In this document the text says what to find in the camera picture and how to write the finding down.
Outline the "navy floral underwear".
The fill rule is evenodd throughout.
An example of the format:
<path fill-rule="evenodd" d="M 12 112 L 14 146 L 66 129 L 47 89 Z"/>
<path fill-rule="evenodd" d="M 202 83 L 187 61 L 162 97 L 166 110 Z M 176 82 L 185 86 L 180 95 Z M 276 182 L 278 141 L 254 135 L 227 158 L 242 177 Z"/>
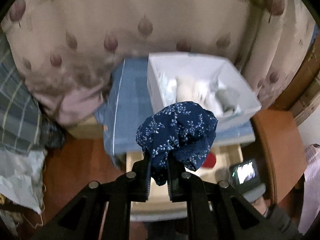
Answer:
<path fill-rule="evenodd" d="M 213 112 L 186 101 L 165 107 L 139 126 L 136 143 L 150 157 L 151 177 L 158 186 L 167 182 L 170 155 L 188 170 L 202 166 L 216 138 L 217 123 Z"/>

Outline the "grey sock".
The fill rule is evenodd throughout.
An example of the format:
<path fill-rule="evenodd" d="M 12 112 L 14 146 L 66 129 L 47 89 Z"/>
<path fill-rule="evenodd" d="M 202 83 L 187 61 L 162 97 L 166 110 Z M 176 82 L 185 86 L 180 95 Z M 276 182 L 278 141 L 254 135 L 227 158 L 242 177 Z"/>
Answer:
<path fill-rule="evenodd" d="M 224 113 L 236 111 L 240 94 L 236 89 L 220 89 L 215 93 L 215 98 L 220 103 Z"/>

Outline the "beige garment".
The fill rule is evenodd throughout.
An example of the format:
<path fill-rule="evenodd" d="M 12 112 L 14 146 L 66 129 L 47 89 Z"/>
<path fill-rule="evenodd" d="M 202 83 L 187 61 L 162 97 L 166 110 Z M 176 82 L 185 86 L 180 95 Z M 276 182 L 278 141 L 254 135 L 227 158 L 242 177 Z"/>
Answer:
<path fill-rule="evenodd" d="M 191 76 L 176 77 L 176 102 L 194 100 L 195 80 Z"/>

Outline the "light blue garment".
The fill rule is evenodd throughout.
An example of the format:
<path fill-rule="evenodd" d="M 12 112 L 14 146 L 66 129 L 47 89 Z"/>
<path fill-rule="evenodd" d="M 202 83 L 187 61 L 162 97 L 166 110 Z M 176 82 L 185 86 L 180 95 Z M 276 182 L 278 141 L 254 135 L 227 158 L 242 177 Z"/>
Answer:
<path fill-rule="evenodd" d="M 176 79 L 167 78 L 165 73 L 162 73 L 159 76 L 160 88 L 163 94 L 163 98 L 167 102 L 175 102 L 176 100 L 176 87 L 177 81 Z"/>

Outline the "wooden drawer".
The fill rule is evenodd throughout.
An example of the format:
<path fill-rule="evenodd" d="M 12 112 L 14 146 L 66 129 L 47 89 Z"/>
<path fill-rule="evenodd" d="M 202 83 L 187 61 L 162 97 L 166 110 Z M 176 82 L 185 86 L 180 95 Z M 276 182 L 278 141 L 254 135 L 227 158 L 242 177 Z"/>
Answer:
<path fill-rule="evenodd" d="M 241 147 L 237 145 L 215 146 L 211 152 L 216 156 L 216 164 L 213 168 L 199 168 L 193 172 L 186 170 L 200 177 L 209 183 L 218 183 L 221 180 L 229 180 L 229 167 L 233 164 L 243 162 Z M 179 182 L 172 185 L 165 184 L 158 186 L 154 179 L 151 179 L 150 194 L 146 202 L 132 202 L 132 222 L 157 222 L 187 217 L 187 203 L 179 196 Z"/>

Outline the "red underwear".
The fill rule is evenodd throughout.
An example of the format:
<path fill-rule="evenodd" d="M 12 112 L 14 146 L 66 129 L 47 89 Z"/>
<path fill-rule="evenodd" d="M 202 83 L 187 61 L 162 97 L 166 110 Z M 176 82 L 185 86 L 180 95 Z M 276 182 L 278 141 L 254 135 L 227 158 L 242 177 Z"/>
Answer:
<path fill-rule="evenodd" d="M 216 164 L 216 156 L 214 153 L 209 152 L 204 163 L 202 164 L 203 168 L 213 168 Z"/>

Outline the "orange wooden stool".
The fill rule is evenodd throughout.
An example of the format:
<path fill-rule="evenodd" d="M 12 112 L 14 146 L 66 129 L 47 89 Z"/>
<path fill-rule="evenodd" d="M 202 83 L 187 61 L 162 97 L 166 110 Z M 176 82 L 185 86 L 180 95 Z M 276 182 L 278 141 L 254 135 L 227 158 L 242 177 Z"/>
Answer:
<path fill-rule="evenodd" d="M 261 110 L 252 118 L 267 175 L 267 199 L 281 202 L 306 170 L 304 145 L 291 112 Z"/>

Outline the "white checked cloth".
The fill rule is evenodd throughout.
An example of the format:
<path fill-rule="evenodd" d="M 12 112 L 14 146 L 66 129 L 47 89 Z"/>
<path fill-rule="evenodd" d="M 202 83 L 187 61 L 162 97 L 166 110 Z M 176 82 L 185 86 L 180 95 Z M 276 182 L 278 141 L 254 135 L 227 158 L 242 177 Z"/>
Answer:
<path fill-rule="evenodd" d="M 319 216 L 319 144 L 305 150 L 307 167 L 304 172 L 304 198 L 298 230 L 306 234 Z"/>

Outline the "cardboard carton under curtain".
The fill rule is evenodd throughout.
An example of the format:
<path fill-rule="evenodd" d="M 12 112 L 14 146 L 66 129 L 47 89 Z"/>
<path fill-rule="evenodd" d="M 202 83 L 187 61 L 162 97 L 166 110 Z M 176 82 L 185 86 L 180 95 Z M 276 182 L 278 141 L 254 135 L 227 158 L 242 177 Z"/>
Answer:
<path fill-rule="evenodd" d="M 76 139 L 101 139 L 104 128 L 95 116 L 91 115 L 76 125 L 67 127 L 67 131 Z"/>

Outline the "blue cloth covered nightstand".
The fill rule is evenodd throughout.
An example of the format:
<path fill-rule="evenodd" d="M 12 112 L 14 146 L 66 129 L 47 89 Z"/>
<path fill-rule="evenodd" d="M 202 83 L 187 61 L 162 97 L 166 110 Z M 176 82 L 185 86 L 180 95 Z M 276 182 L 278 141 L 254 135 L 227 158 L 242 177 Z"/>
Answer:
<path fill-rule="evenodd" d="M 136 130 L 147 117 L 155 114 L 147 88 L 148 58 L 126 59 L 120 64 L 112 73 L 113 85 L 108 99 L 94 114 L 104 127 L 105 151 L 116 166 L 125 160 L 126 153 L 140 150 Z M 215 143 L 229 145 L 243 124 L 216 130 Z"/>

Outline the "white cardboard box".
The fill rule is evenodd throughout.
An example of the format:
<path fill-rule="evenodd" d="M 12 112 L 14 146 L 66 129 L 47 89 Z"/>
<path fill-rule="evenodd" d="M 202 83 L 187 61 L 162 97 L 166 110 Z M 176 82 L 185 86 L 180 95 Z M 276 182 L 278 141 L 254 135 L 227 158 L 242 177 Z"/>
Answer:
<path fill-rule="evenodd" d="M 151 53 L 147 88 L 154 113 L 184 101 L 213 112 L 217 130 L 246 123 L 261 103 L 236 67 L 224 57 L 194 53 Z"/>

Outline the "white crumpled bag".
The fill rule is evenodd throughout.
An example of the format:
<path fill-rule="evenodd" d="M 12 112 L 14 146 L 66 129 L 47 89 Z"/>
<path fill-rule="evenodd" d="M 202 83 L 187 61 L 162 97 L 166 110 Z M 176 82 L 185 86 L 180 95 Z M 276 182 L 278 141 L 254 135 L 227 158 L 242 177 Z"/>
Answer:
<path fill-rule="evenodd" d="M 1 150 L 1 194 L 38 214 L 43 209 L 42 171 L 47 151 L 20 155 Z"/>

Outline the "green plaid blanket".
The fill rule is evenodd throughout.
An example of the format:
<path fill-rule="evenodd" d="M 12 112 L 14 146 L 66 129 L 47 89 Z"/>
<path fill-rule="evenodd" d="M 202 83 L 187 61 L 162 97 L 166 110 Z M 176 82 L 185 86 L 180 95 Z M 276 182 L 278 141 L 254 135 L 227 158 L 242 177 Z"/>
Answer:
<path fill-rule="evenodd" d="M 42 151 L 42 114 L 16 68 L 9 42 L 1 33 L 1 149 L 27 155 Z"/>

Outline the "leaf pattern curtain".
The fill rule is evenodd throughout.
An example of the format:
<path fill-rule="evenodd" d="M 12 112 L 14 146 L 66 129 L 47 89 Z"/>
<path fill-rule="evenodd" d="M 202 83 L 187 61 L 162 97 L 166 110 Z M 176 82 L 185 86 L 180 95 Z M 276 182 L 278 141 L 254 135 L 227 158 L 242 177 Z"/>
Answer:
<path fill-rule="evenodd" d="M 301 0 L 14 0 L 1 20 L 29 92 L 63 126 L 103 103 L 118 61 L 160 51 L 229 59 L 268 108 L 314 27 Z"/>

